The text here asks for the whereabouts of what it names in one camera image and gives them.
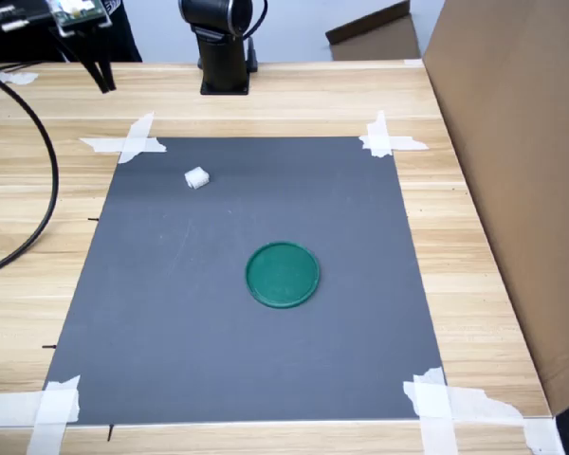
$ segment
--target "wood grain surface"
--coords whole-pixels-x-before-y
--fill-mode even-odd
[[[149,112],[156,116],[153,137],[357,137],[383,110],[392,136],[413,136],[430,147],[397,152],[395,162],[449,384],[483,389],[525,416],[549,415],[423,67],[265,64],[252,76],[247,97],[201,97],[201,74],[188,65],[116,64],[118,90],[108,95],[74,64],[33,71],[40,74],[34,83],[14,88],[54,141],[61,192],[39,241],[0,271],[0,392],[43,387],[53,351],[42,345],[57,343],[97,225],[88,218],[100,216],[116,166],[116,155],[95,154],[80,137],[125,137]],[[369,153],[360,146],[359,153]],[[0,91],[0,258],[35,229],[49,193],[45,146],[26,114]],[[395,453],[400,441],[408,453],[421,453],[417,423],[349,424],[342,434],[326,424],[301,433],[290,425],[270,427],[276,433],[269,438],[261,437],[262,425],[116,428],[109,444],[106,428],[69,428],[63,453],[323,453],[326,445],[333,453],[390,453],[384,447]],[[329,431],[341,446],[326,442]],[[472,453],[527,453],[512,430],[465,431],[458,444],[470,445]],[[500,446],[490,434],[502,437]],[[24,431],[9,435],[0,437],[0,446],[28,438]]]

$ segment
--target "cardboard box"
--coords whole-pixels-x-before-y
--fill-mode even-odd
[[[424,60],[559,413],[569,407],[569,0],[448,0]]]

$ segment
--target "round lid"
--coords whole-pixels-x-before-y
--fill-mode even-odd
[[[251,295],[271,308],[292,308],[308,300],[319,284],[319,263],[303,246],[275,242],[259,248],[247,263]]]

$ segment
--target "white tape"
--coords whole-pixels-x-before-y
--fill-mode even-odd
[[[0,81],[14,83],[15,85],[28,85],[38,78],[37,73],[5,73],[0,71]]]
[[[413,381],[403,383],[403,390],[419,416],[424,453],[457,455],[455,427],[443,369],[432,368],[422,376],[414,376]]]
[[[78,422],[76,376],[49,382],[44,391],[0,393],[0,427],[32,427],[28,455],[59,455],[68,422]]]
[[[126,137],[83,137],[80,140],[93,147],[97,154],[112,154],[114,152],[122,152],[124,149],[124,143],[126,142]],[[164,153],[166,151],[167,148],[158,142],[158,139],[155,137],[148,137],[145,139],[145,145],[143,146],[144,153]]]
[[[78,407],[78,383],[76,376],[63,384],[49,382],[43,393],[36,423],[28,445],[28,455],[59,455],[67,419],[74,407]]]
[[[167,148],[155,137],[148,137],[152,129],[154,113],[150,113],[131,125],[127,137],[84,137],[80,140],[93,147],[98,154],[120,152],[119,164],[128,163],[140,153],[164,153]]]
[[[456,455],[454,423],[460,422],[522,427],[526,444],[534,454],[564,455],[554,419],[525,419],[513,406],[488,398],[485,391],[445,386],[440,368],[414,376],[413,382],[404,382],[403,391],[420,418],[426,454]]]
[[[383,158],[392,154],[390,135],[386,126],[386,116],[383,111],[377,113],[377,119],[367,124],[367,136],[361,136],[363,149],[371,149],[371,155]]]
[[[421,59],[406,59],[406,60],[404,60],[404,63],[406,66],[414,66],[417,68],[423,68],[424,67],[424,61]]]
[[[428,146],[411,136],[390,136],[383,111],[377,113],[377,119],[367,124],[367,136],[360,136],[363,149],[370,149],[371,155],[383,158],[391,155],[392,150],[428,150]]]

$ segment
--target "masking tape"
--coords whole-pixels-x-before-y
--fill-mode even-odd
[[[77,422],[76,376],[64,383],[49,382],[44,391],[0,393],[0,427],[31,427],[28,455],[59,455],[68,422]]]
[[[0,81],[14,83],[15,85],[28,85],[38,78],[37,73],[5,73],[0,71]]]
[[[167,151],[167,148],[160,144],[158,139],[148,137],[153,121],[154,113],[152,112],[133,123],[127,137],[84,137],[80,140],[93,147],[97,154],[120,152],[118,163],[128,163],[143,152],[164,153]]]
[[[370,149],[371,155],[383,158],[392,150],[428,150],[428,146],[411,136],[390,136],[383,111],[377,113],[376,121],[367,124],[367,136],[360,136],[363,149]]]
[[[405,59],[403,62],[405,63],[406,66],[413,66],[416,68],[424,67],[424,61],[421,59]]]
[[[564,455],[554,419],[525,419],[513,406],[488,398],[485,391],[448,387],[441,368],[404,382],[403,391],[419,416],[426,454],[457,455],[454,423],[460,422],[521,427],[534,454]]]

